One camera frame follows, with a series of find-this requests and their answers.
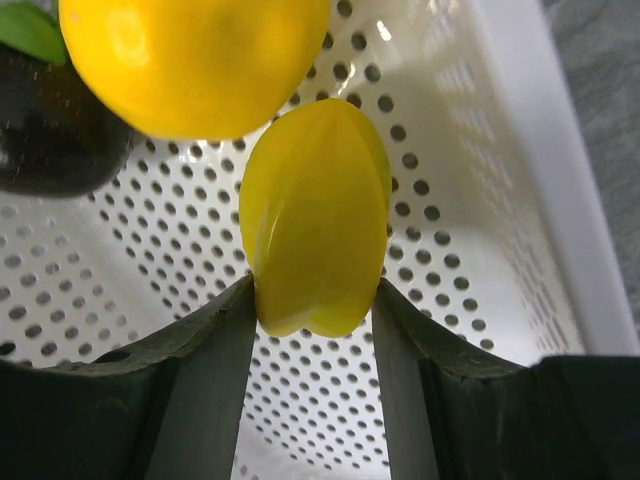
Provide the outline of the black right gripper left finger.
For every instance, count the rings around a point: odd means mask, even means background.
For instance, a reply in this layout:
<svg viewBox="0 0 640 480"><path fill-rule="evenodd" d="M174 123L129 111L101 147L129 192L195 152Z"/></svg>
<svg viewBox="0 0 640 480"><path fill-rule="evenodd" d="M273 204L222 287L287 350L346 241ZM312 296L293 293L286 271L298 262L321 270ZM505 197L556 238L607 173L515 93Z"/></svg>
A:
<svg viewBox="0 0 640 480"><path fill-rule="evenodd" d="M256 330L244 277L90 363L1 365L5 479L227 479Z"/></svg>

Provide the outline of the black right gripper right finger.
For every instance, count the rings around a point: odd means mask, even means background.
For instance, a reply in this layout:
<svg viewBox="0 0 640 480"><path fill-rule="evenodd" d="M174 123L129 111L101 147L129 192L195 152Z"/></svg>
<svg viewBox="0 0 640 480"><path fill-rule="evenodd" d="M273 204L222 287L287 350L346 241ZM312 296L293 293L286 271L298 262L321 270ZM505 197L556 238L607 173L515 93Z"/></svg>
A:
<svg viewBox="0 0 640 480"><path fill-rule="evenodd" d="M393 478L638 477L637 358L520 366L425 316L387 280L372 328Z"/></svg>

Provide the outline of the yellow green starfruit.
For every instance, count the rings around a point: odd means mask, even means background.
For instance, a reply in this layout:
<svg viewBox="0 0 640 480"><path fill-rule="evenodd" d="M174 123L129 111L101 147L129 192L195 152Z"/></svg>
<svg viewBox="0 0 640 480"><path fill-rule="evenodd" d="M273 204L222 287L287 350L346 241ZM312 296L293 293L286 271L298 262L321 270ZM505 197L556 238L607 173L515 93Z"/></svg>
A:
<svg viewBox="0 0 640 480"><path fill-rule="evenodd" d="M383 142L344 100L299 107L262 134L242 179L239 216L268 334L353 332L382 274L390 195Z"/></svg>

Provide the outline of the dark purple mangosteen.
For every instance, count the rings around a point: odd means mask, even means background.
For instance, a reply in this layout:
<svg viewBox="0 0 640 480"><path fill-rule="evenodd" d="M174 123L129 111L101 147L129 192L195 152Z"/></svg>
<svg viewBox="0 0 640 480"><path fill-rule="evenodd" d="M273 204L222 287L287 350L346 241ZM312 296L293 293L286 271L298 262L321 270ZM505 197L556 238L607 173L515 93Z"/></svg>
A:
<svg viewBox="0 0 640 480"><path fill-rule="evenodd" d="M1 47L1 190L44 198L86 195L111 181L137 134L71 63Z"/></svg>

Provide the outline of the yellow lemon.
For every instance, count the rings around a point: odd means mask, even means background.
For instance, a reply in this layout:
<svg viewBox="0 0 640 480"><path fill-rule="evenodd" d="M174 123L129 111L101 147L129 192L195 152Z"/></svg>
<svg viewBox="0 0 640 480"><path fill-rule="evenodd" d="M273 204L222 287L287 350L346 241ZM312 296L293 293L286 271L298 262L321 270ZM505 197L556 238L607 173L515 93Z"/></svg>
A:
<svg viewBox="0 0 640 480"><path fill-rule="evenodd" d="M321 50L327 1L61 1L72 63L140 132L225 140L270 120Z"/></svg>

